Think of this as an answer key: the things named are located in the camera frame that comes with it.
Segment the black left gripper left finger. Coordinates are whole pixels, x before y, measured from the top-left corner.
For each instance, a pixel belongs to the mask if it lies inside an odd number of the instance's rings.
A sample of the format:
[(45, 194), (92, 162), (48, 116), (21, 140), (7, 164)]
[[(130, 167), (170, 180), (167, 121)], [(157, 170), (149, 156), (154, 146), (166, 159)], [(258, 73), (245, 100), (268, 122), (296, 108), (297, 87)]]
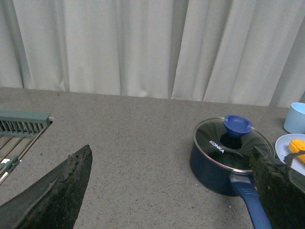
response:
[(92, 169), (89, 145), (0, 207), (2, 229), (72, 229)]

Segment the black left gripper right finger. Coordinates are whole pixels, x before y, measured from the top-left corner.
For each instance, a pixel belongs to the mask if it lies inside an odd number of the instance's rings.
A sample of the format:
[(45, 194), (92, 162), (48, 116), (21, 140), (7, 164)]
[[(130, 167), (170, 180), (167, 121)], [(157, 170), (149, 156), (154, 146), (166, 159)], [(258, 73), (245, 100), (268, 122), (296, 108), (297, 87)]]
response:
[(261, 204), (274, 229), (305, 227), (305, 176), (292, 168), (304, 151), (292, 153), (284, 162), (254, 147), (250, 166)]

